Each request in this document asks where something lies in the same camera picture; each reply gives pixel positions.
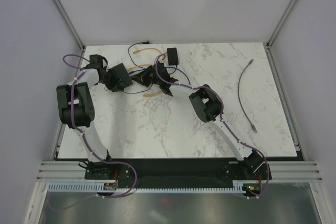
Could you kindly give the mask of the black network switch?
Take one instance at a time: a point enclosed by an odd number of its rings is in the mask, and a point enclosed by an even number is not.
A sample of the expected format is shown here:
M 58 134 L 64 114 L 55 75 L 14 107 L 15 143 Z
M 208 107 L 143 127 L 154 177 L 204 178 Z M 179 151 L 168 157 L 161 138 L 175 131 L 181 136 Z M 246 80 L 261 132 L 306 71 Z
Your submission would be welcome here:
M 120 63 L 108 70 L 108 81 L 106 87 L 112 92 L 123 91 L 133 84 L 123 63 Z

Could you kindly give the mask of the yellow ethernet cable short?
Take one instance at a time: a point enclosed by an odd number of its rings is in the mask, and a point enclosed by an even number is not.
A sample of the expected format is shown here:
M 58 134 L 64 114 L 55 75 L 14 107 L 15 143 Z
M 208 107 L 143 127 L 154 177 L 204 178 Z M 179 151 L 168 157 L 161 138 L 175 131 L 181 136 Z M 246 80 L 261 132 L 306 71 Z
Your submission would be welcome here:
M 159 54 L 162 54 L 163 52 L 157 48 L 153 48 L 153 47 L 147 47 L 147 48 L 142 48 L 142 49 L 138 49 L 133 51 L 133 54 L 139 54 L 140 52 L 146 51 L 146 50 L 154 50 L 156 52 L 158 52 Z

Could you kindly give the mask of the yellow ethernet cable long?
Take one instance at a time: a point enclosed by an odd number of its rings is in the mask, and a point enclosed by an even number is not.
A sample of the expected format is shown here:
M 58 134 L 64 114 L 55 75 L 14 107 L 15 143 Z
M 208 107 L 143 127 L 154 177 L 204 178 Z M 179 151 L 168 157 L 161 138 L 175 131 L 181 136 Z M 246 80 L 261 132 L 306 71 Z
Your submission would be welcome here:
M 138 70 L 139 71 L 143 71 L 144 67 L 149 67 L 149 66 L 150 66 L 149 64 L 144 64 L 144 65 L 140 65 L 140 66 L 129 67 L 129 68 L 127 68 L 127 71 L 129 73 L 129 75 L 132 75 L 136 71 L 138 71 Z M 158 91 L 156 93 L 148 93 L 148 91 L 144 91 L 143 97 L 145 97 L 145 98 L 151 98 L 151 97 L 158 96 L 160 94 L 162 94 L 162 91 Z

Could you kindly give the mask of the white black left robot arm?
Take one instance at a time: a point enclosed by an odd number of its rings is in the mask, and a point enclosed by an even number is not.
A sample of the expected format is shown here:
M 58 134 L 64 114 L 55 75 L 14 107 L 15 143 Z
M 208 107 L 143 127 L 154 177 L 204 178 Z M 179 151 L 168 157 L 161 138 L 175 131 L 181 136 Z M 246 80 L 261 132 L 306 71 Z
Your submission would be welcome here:
M 81 140 L 88 154 L 88 160 L 98 163 L 97 173 L 103 179 L 114 175 L 115 166 L 108 149 L 103 145 L 94 125 L 95 110 L 90 89 L 107 80 L 107 59 L 91 55 L 89 64 L 68 83 L 56 88 L 58 112 L 62 124 L 68 125 Z

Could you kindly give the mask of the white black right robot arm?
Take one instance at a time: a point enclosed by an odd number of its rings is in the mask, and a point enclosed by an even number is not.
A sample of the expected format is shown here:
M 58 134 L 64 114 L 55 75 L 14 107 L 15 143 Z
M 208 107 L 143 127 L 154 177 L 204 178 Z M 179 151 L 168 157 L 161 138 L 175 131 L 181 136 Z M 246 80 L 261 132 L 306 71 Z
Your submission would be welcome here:
M 186 98 L 190 101 L 197 117 L 211 127 L 224 139 L 233 151 L 240 173 L 246 179 L 252 179 L 259 173 L 265 161 L 263 154 L 256 148 L 243 142 L 224 116 L 224 102 L 208 85 L 193 87 L 180 83 L 168 73 L 162 63 L 148 66 L 131 75 L 131 79 L 143 86 L 157 84 L 161 91 L 171 97 Z

